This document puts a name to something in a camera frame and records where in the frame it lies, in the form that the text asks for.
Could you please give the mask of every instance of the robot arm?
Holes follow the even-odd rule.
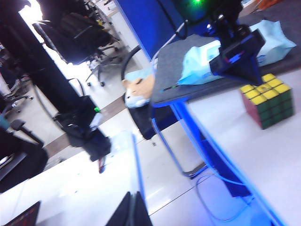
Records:
[[[202,23],[207,30],[200,34],[221,42],[220,55],[210,62],[211,71],[242,82],[261,85],[256,56],[265,40],[258,30],[238,23],[241,0],[172,0],[188,24]]]

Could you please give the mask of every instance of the metal table leg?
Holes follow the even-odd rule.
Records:
[[[195,176],[197,176],[198,174],[200,174],[201,172],[203,172],[204,170],[207,169],[207,166],[204,163],[201,163],[200,165],[198,165],[195,169],[193,169],[192,171],[188,171],[185,172],[182,168],[182,166],[180,165],[179,161],[177,160],[172,148],[170,147],[170,145],[168,144],[168,142],[166,141],[165,137],[163,136],[161,130],[159,129],[157,122],[156,122],[156,118],[154,117],[154,109],[153,109],[153,113],[152,113],[152,119],[151,119],[151,123],[152,126],[156,132],[156,134],[158,134],[158,136],[160,137],[160,139],[162,140],[165,148],[168,150],[169,154],[171,155],[172,159],[174,160],[177,168],[179,169],[179,171],[186,177],[189,178],[193,178]]]

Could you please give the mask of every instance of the green cube face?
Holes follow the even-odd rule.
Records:
[[[279,103],[280,103],[280,96],[272,98],[271,100],[268,101],[268,103],[269,103],[269,106],[271,108],[279,105]]]
[[[292,99],[289,99],[289,100],[287,100],[287,101],[285,101],[285,102],[282,103],[282,108],[284,110],[292,108],[292,107],[293,107]]]
[[[291,96],[291,90],[280,94],[281,101],[286,101],[286,100],[290,99],[291,97],[292,97]]]
[[[262,121],[261,124],[262,124],[262,128],[266,129],[267,127],[270,127],[271,125],[273,125],[274,121],[272,119],[267,119],[265,121]]]
[[[293,109],[288,109],[284,112],[284,118],[287,119],[288,117],[293,116]]]
[[[270,117],[269,111],[265,111],[259,114],[260,120],[264,121]]]
[[[268,101],[266,101],[266,102],[263,102],[260,105],[257,105],[257,110],[258,110],[258,112],[264,112],[268,109],[268,107],[269,107]]]
[[[273,107],[273,108],[271,109],[271,111],[272,111],[272,114],[273,114],[273,115],[280,114],[281,108],[280,108],[280,106],[278,105],[278,106],[276,106],[276,107]]]
[[[280,122],[281,120],[283,120],[283,114],[277,114],[274,115],[274,123]]]

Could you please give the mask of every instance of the chair armrest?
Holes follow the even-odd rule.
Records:
[[[121,66],[121,80],[125,79],[125,73],[126,73],[126,69],[127,69],[127,65],[130,62],[130,60],[132,59],[132,57],[139,51],[141,50],[140,46],[136,46],[128,55],[127,57],[123,60],[122,62],[122,66]]]

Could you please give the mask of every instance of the black bag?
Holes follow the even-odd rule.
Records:
[[[64,16],[60,22],[60,29],[67,37],[74,39],[80,45],[90,49],[91,52],[110,43],[111,35],[103,28],[98,23],[77,13]]]

